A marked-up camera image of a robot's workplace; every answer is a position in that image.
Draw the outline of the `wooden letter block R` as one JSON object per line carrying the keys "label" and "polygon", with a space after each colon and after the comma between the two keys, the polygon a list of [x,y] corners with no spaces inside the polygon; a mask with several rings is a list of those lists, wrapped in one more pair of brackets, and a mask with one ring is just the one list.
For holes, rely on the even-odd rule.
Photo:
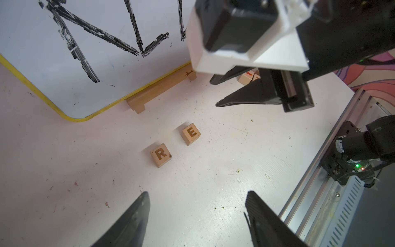
{"label": "wooden letter block R", "polygon": [[172,159],[172,155],[164,143],[154,148],[150,154],[158,168]]}

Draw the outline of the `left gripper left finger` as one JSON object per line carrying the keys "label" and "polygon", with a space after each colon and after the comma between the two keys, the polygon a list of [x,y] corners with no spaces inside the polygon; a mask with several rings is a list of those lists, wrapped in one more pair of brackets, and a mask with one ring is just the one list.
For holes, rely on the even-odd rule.
{"label": "left gripper left finger", "polygon": [[146,234],[150,205],[149,193],[142,192],[93,246],[141,247]]}

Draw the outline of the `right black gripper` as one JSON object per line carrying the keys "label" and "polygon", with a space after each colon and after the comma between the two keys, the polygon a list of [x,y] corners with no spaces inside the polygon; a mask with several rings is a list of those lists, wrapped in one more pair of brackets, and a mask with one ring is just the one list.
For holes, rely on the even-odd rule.
{"label": "right black gripper", "polygon": [[[252,67],[236,66],[225,75],[214,74],[210,84],[218,85],[238,77]],[[270,70],[272,79],[256,79],[216,103],[216,107],[236,105],[282,105],[286,113],[314,107],[314,101],[301,73]]]}

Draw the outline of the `wooden letter block E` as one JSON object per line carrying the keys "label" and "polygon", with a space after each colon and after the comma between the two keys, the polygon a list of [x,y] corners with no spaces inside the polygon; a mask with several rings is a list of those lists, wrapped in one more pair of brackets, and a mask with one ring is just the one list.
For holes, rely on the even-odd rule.
{"label": "wooden letter block E", "polygon": [[181,136],[185,141],[186,145],[190,146],[201,136],[201,133],[196,127],[196,125],[192,123],[181,131]]}

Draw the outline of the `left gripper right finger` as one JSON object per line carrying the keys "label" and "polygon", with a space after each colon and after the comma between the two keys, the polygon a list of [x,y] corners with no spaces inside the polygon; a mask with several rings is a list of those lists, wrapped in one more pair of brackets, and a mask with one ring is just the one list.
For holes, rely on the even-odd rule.
{"label": "left gripper right finger", "polygon": [[254,247],[307,247],[252,190],[247,194],[245,207]]}

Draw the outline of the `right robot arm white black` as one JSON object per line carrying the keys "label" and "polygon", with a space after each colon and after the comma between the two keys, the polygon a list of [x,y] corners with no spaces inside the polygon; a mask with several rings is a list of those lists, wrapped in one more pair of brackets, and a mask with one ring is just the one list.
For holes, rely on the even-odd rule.
{"label": "right robot arm white black", "polygon": [[[348,65],[378,65],[373,57],[395,46],[394,1],[321,1],[297,28],[309,70],[303,73],[260,69],[260,79],[228,95],[217,107],[282,105],[285,112],[314,106],[308,81]],[[320,164],[341,185],[351,176],[371,179],[395,161],[395,117],[381,117],[356,132],[342,124]],[[380,159],[376,167],[361,163]]]}

